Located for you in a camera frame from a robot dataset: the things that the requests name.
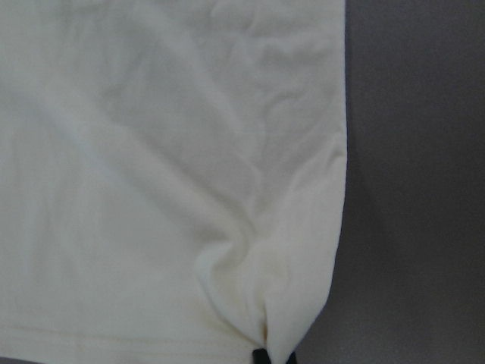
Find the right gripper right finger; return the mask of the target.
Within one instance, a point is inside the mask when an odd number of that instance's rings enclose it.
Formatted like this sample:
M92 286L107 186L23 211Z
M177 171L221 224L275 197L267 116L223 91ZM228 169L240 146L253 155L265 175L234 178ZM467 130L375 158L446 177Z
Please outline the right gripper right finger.
M297 358L296 358L295 352L291 352L291 354L288 356L286 360L286 364L297 364Z

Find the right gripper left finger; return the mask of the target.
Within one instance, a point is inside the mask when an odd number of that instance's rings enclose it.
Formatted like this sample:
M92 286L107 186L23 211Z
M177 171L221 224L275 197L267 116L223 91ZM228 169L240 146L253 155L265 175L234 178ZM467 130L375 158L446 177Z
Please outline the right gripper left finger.
M271 364L271 359L268 352L261 348L252 351L252 363L253 364Z

